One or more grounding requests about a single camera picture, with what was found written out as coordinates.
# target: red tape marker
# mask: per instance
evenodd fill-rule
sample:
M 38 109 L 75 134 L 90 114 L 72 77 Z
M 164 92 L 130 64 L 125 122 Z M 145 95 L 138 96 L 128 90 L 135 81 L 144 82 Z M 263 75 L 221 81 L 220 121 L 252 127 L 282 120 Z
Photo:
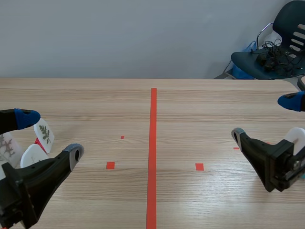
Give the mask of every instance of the red tape marker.
M 115 167 L 115 162 L 107 162 L 106 169 L 114 169 L 114 167 Z
M 151 91 L 146 229 L 157 229 L 157 88 Z
M 43 148 L 43 146 L 42 146 L 42 144 L 40 143 L 40 141 L 39 141 L 38 138 L 36 138 L 35 144 L 39 145 L 39 146 L 43 149 L 43 151 L 44 151 L 45 153 L 47 153 L 47 152 L 45 151 L 45 149 Z
M 196 163 L 196 170 L 198 171 L 204 171 L 203 163 Z

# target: black cable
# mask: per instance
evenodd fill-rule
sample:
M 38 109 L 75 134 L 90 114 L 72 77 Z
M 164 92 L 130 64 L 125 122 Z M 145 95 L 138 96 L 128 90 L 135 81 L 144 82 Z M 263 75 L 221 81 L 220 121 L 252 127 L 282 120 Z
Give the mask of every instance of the black cable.
M 263 52 L 254 53 L 254 51 L 251 50 L 251 53 L 255 55 L 266 54 L 266 63 L 264 64 L 265 69 L 267 68 L 266 64 L 268 64 L 269 70 L 274 70 L 278 75 L 285 77 L 293 76 L 295 69 L 300 69 L 298 64 L 302 61 L 303 54 L 301 57 L 299 57 L 298 54 L 304 52 L 305 50 L 296 51 L 291 48 L 292 50 L 290 51 L 283 49 L 281 39 L 276 39 L 275 42 L 265 41 L 262 47 L 264 49 Z

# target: blue gripper fingertip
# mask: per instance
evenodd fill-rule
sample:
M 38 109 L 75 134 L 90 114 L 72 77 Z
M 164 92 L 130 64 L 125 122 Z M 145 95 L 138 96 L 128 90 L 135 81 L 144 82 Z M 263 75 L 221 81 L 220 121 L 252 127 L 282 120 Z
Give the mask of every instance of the blue gripper fingertip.
M 288 95 L 282 95 L 278 100 L 277 103 L 282 106 L 283 108 L 286 108 L 288 110 L 293 111 L 301 111 L 301 105 L 302 105 L 302 97 L 304 95 L 304 92 L 295 93 L 294 96 L 287 97 Z
M 26 113 L 18 108 L 14 109 L 16 116 L 16 123 L 19 130 L 32 126 L 40 120 L 40 114 L 37 111 L 30 110 Z

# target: dark teal chair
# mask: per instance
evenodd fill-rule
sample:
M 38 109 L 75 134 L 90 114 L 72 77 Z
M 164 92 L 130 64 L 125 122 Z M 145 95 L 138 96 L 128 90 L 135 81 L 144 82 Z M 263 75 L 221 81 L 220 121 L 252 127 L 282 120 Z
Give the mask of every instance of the dark teal chair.
M 257 36 L 256 45 L 258 49 L 259 35 L 270 25 L 273 25 L 273 30 L 281 35 L 283 50 L 290 50 L 291 45 L 305 50 L 305 1 L 292 1 L 286 4 L 278 13 L 274 23 L 267 25 Z M 254 53 L 264 52 L 264 49 L 255 51 Z M 298 66 L 300 69 L 294 69 L 293 75 L 279 75 L 275 71 L 265 71 L 264 67 L 255 60 L 257 55 L 251 52 L 234 52 L 231 55 L 232 62 L 247 74 L 259 80 L 286 79 L 305 74 L 305 51 L 296 54 L 295 63 L 299 60 Z

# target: chair backrest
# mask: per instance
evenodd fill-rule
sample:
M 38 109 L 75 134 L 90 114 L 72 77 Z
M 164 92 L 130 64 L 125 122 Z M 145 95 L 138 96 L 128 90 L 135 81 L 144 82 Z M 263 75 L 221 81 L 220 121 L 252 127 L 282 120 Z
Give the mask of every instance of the chair backrest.
M 284 48 L 305 49 L 305 1 L 284 5 L 273 23 L 273 30 L 281 35 Z

